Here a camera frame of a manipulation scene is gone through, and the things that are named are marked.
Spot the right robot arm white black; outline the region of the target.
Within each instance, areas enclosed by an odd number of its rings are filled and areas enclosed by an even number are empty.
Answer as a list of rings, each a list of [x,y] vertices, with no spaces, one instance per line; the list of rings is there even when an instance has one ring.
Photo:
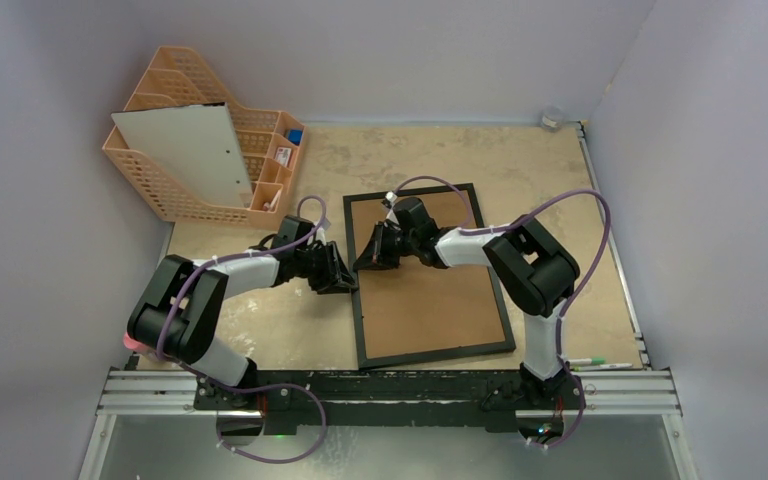
[[[417,197],[389,193],[382,203],[387,215],[373,227],[353,270],[393,270],[404,257],[437,269],[491,269],[524,316],[523,397],[536,407],[556,399],[568,378],[560,357],[561,316],[580,275],[573,256],[536,219],[484,229],[441,227]]]

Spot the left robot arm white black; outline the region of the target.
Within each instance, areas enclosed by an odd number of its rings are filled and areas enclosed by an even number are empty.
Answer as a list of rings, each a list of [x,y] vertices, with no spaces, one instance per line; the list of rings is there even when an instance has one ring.
[[[232,408],[247,408],[258,395],[257,366],[217,336],[223,302],[296,278],[319,295],[357,288],[335,242],[325,240],[323,227],[293,215],[241,254],[199,261],[168,255],[131,313],[125,344],[205,375],[219,384],[220,397]]]

